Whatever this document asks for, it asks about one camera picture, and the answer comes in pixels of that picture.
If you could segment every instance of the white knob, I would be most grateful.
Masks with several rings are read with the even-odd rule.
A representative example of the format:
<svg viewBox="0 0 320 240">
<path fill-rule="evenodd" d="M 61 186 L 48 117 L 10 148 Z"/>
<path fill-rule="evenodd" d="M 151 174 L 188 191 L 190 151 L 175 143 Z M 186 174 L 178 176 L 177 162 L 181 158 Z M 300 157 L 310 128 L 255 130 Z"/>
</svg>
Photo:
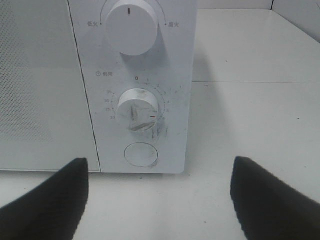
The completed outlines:
<svg viewBox="0 0 320 240">
<path fill-rule="evenodd" d="M 156 125 L 158 113 L 157 98 L 147 90 L 134 88 L 120 97 L 116 119 L 130 131 L 144 132 Z"/>
<path fill-rule="evenodd" d="M 155 44 L 158 25 L 155 10 L 145 1 L 120 0 L 106 17 L 105 33 L 116 51 L 137 56 Z"/>
</svg>

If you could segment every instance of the microwave oven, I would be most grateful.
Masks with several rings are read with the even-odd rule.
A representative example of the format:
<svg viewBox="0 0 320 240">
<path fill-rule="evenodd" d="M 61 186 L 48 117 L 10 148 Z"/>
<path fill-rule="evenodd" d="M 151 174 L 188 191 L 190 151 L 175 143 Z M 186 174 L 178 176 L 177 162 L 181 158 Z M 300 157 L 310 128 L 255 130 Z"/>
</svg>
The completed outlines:
<svg viewBox="0 0 320 240">
<path fill-rule="evenodd" d="M 2 0 L 0 170 L 184 170 L 196 0 Z"/>
</svg>

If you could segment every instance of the power knob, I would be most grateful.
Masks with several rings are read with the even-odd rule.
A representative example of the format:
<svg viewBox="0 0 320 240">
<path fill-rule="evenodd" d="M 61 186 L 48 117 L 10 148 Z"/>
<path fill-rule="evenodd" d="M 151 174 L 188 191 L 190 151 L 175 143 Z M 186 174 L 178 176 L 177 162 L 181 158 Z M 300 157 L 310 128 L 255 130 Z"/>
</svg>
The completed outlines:
<svg viewBox="0 0 320 240">
<path fill-rule="evenodd" d="M 106 17 L 105 34 L 116 51 L 137 56 L 155 44 L 158 25 L 157 14 L 147 2 L 120 0 Z"/>
</svg>

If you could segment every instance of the white wall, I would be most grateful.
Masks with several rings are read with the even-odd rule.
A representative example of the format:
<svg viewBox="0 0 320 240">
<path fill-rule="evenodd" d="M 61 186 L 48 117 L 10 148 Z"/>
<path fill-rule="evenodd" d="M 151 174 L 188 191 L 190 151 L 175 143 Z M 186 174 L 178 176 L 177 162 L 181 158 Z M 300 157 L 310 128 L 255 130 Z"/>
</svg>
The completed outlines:
<svg viewBox="0 0 320 240">
<path fill-rule="evenodd" d="M 274 0 L 272 10 L 320 42 L 320 0 Z"/>
<path fill-rule="evenodd" d="M 198 0 L 199 9 L 271 9 L 273 0 Z"/>
</svg>

